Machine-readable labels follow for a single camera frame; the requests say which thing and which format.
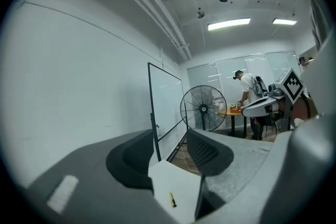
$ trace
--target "industrial fan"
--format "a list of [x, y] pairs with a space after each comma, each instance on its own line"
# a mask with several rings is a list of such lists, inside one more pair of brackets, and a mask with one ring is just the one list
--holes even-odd
[[213, 131], [226, 116], [226, 101], [216, 88], [200, 85], [191, 88], [182, 98], [181, 117], [190, 128]]

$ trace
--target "yellow and black tool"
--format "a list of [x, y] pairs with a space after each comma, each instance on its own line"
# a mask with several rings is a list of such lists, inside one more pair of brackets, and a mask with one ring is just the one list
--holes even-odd
[[171, 203], [172, 203], [172, 207], [176, 207], [177, 205], [176, 205], [176, 202], [175, 202], [175, 200], [174, 200], [173, 194], [172, 194], [172, 193], [169, 193], [169, 196], [170, 196], [170, 201], [171, 201]]

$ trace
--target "whiteboard frame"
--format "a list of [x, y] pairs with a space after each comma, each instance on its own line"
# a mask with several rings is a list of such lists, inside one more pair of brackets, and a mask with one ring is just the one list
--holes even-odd
[[170, 74], [169, 72], [167, 72], [166, 70], [163, 70], [162, 68], [152, 64], [151, 62], [148, 62], [148, 80], [149, 80], [149, 91], [150, 91], [150, 96], [151, 96], [151, 106], [152, 106], [152, 113], [151, 113], [151, 122], [152, 122], [152, 129], [153, 129], [153, 133], [154, 133], [154, 144], [155, 144], [155, 149], [156, 149], [156, 153], [157, 153], [157, 160], [160, 162], [161, 161], [161, 154], [160, 154], [160, 149], [159, 149], [159, 141], [164, 138], [167, 134], [169, 134], [175, 127], [177, 127], [182, 121], [183, 119], [181, 119], [178, 123], [176, 123], [168, 132], [166, 132], [164, 134], [163, 137], [161, 137], [160, 139], [158, 139], [158, 133], [156, 131], [156, 121], [155, 121], [155, 112], [154, 112], [154, 103], [153, 103], [153, 93], [152, 93], [152, 80], [151, 80], [151, 68], [150, 66], [153, 66], [155, 68], [158, 68], [159, 70], [173, 76], [174, 78], [180, 80], [181, 82], [181, 87], [182, 87], [182, 99], [184, 97], [184, 90], [183, 90], [183, 83], [182, 80], [179, 79], [178, 77], [174, 76], [173, 74]]

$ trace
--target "white t-shirt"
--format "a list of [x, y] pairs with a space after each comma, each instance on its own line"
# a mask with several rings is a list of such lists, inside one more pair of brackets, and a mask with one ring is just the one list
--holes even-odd
[[249, 103], [252, 103], [252, 102], [259, 99], [259, 97], [256, 95], [256, 93], [252, 89], [252, 87], [253, 87], [253, 82], [252, 82], [253, 77], [254, 77], [254, 75], [252, 75], [251, 73], [246, 73], [240, 78], [240, 81], [242, 83], [241, 86], [243, 87], [243, 91], [248, 92], [248, 102]]

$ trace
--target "man's arm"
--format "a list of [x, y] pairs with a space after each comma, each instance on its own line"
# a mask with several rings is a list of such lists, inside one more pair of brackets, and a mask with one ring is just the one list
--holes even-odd
[[243, 96], [241, 97], [241, 101], [239, 103], [239, 106], [242, 106], [244, 101], [248, 98], [248, 92], [243, 92]]

